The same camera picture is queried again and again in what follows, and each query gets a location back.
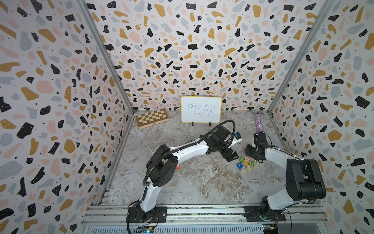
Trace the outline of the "whiteboard with yellow frame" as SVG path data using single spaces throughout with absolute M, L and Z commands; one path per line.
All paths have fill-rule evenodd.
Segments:
M 183 123 L 220 123 L 221 97 L 184 96 L 180 101 Z

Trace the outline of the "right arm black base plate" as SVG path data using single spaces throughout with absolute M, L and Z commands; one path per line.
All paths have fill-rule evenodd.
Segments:
M 283 211 L 275 211 L 260 205 L 245 206 L 244 217 L 247 222 L 275 222 L 286 221 Z

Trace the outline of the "wooden chessboard box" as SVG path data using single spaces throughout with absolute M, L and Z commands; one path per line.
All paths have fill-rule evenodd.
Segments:
M 157 124 L 168 122 L 169 117 L 166 109 L 160 109 L 156 111 L 151 111 L 146 114 L 142 114 L 136 117 L 137 127 L 139 129 L 144 129 L 147 127 L 152 127 Z

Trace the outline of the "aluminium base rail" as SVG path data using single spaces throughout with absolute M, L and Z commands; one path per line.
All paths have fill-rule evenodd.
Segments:
M 167 205 L 164 222 L 147 222 L 153 234 L 332 234 L 321 206 L 295 205 L 279 218 L 255 217 L 255 204 Z M 80 234 L 126 234 L 126 205 L 89 206 Z

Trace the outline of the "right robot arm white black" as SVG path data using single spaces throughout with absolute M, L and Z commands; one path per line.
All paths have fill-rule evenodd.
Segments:
M 285 169 L 285 187 L 279 192 L 265 196 L 259 206 L 263 219 L 272 219 L 295 204 L 313 204 L 326 197 L 326 187 L 319 165 L 314 159 L 300 159 L 280 148 L 268 144 L 267 135 L 258 132 L 253 143 L 247 145 L 245 155 L 257 161 L 271 161 Z

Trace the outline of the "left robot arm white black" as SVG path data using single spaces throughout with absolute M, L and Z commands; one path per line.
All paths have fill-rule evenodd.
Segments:
M 145 213 L 154 210 L 161 187 L 170 182 L 177 166 L 182 162 L 212 152 L 219 152 L 226 161 L 231 162 L 239 158 L 232 146 L 241 141 L 240 133 L 230 132 L 220 125 L 182 146 L 159 146 L 146 165 L 147 172 L 143 179 L 145 190 L 140 199 L 141 210 Z

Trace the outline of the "glittery purple tube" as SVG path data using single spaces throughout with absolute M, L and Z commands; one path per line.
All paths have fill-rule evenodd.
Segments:
M 255 112 L 255 124 L 257 132 L 263 132 L 262 118 L 259 111 Z

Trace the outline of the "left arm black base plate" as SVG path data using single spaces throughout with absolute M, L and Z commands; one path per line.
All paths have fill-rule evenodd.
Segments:
M 144 212 L 140 205 L 128 209 L 127 223 L 165 223 L 168 208 L 166 206 L 156 206 L 148 212 Z

